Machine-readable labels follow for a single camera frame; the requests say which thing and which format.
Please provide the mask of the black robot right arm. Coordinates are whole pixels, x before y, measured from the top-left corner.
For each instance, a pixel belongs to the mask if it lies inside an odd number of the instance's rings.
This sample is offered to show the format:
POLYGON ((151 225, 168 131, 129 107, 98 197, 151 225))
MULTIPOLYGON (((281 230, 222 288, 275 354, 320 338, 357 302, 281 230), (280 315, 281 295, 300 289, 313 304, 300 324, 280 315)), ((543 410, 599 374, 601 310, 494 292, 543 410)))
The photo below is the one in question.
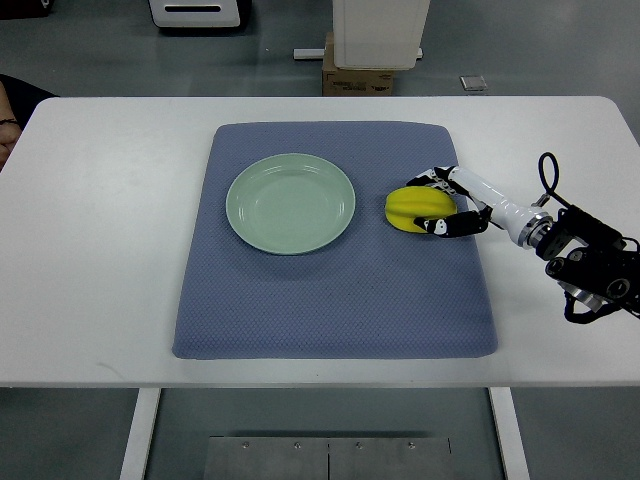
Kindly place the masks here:
POLYGON ((586 325, 621 310, 638 317, 639 241, 556 193, 559 164, 552 153, 541 155, 538 173, 544 194, 537 205, 554 199, 561 208, 555 219, 539 221, 527 242, 564 290, 565 319, 586 325))

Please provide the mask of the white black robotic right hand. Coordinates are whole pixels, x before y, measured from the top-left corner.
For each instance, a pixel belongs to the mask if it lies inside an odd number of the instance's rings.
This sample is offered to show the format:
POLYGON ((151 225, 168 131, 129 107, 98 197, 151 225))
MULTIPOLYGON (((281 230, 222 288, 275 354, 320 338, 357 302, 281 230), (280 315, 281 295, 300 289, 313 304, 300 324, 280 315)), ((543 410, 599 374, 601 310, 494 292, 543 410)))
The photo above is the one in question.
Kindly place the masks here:
POLYGON ((434 167, 407 182, 407 186, 426 186, 450 195, 463 195, 473 201, 474 211, 444 219, 417 217, 414 224, 441 238, 457 238, 484 232, 490 224, 505 230, 510 239, 524 249, 534 248, 553 224, 550 214, 538 206, 521 206, 498 191, 488 181, 459 167, 434 167))

